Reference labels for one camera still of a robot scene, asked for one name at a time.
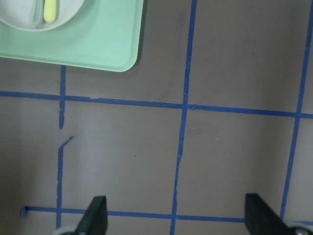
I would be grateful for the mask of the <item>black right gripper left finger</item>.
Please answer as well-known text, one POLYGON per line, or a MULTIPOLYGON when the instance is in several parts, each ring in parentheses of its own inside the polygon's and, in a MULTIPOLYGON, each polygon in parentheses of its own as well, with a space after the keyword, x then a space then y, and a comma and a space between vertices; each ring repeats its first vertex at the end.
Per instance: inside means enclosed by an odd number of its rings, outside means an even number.
POLYGON ((106 196, 95 196, 74 230, 74 235, 105 235, 108 229, 106 196))

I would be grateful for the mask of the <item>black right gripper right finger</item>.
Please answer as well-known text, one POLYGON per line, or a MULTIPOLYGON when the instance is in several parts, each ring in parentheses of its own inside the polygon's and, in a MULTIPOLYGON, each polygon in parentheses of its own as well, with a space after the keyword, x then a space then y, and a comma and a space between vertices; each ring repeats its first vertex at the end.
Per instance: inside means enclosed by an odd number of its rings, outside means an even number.
POLYGON ((295 235, 269 205, 256 193, 245 195, 245 226, 250 235, 295 235))

